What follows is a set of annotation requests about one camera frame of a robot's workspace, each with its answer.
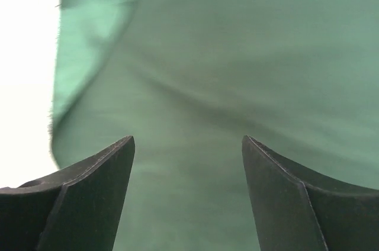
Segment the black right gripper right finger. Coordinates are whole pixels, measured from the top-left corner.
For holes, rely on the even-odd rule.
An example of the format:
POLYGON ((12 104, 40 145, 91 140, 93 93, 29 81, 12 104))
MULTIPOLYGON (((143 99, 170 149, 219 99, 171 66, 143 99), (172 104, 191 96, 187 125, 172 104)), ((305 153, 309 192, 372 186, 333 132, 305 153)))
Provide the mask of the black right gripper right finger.
POLYGON ((261 250, 378 250, 378 190, 318 173, 250 136, 242 156, 261 250))

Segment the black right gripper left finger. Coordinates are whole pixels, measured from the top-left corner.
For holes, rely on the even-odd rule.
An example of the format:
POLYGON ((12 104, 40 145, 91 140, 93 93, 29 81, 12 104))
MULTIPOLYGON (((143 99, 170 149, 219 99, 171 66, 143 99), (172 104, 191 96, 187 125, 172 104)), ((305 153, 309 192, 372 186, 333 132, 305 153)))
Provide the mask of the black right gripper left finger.
POLYGON ((1 250, 112 250, 135 153, 132 136, 18 188, 1 188, 1 250))

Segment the dark green cloth napkin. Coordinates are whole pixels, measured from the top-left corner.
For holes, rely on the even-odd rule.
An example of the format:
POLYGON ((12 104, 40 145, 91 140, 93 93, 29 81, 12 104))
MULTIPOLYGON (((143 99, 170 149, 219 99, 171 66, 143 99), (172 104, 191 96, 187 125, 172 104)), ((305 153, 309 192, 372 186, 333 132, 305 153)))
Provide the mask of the dark green cloth napkin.
POLYGON ((127 135, 115 250, 258 250, 245 135, 378 188, 378 0, 62 0, 56 160, 127 135))

